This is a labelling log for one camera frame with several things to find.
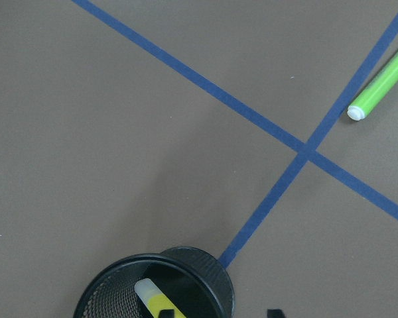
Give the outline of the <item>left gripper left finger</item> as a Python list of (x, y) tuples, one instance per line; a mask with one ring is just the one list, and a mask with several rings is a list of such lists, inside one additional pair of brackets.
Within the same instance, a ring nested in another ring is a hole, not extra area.
[(159, 318), (175, 318), (175, 310), (163, 309), (159, 312)]

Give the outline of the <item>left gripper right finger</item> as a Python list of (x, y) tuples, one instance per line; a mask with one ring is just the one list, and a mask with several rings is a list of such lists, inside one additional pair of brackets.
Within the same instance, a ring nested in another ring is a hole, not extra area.
[(285, 314), (281, 309), (268, 309), (267, 318), (285, 318)]

